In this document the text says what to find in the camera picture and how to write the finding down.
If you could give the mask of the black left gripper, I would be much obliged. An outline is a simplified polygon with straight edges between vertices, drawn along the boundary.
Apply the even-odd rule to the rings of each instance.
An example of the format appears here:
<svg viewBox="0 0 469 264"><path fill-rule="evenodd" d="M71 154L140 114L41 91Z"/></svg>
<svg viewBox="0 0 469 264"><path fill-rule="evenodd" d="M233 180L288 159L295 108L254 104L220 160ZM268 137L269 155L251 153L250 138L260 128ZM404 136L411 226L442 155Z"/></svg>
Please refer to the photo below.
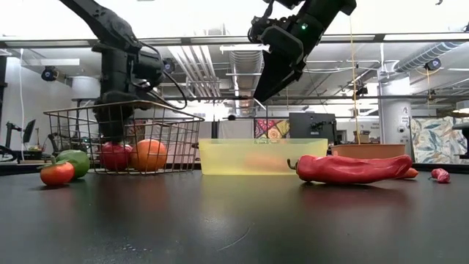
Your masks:
<svg viewBox="0 0 469 264"><path fill-rule="evenodd" d="M116 49L101 52L100 93L95 101L94 114L106 142L120 143L124 139L124 124L133 115L128 102L141 100L129 93L130 74L134 55ZM106 93L111 91L125 93Z"/></svg>

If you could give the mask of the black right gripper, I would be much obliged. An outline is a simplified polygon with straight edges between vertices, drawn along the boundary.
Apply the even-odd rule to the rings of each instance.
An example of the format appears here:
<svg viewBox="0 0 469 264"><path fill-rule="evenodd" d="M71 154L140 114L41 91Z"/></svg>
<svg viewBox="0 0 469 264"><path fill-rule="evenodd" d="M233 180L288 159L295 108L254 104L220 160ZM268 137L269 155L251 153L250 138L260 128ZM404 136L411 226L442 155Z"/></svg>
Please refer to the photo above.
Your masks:
<svg viewBox="0 0 469 264"><path fill-rule="evenodd" d="M270 54L263 55L265 65L254 92L259 102L265 102L302 76L304 58L325 32L325 27L307 13L282 18L270 18L271 14L272 8L268 7L262 16L254 16L248 30L251 43L269 46ZM290 61L300 62L294 65Z"/></svg>

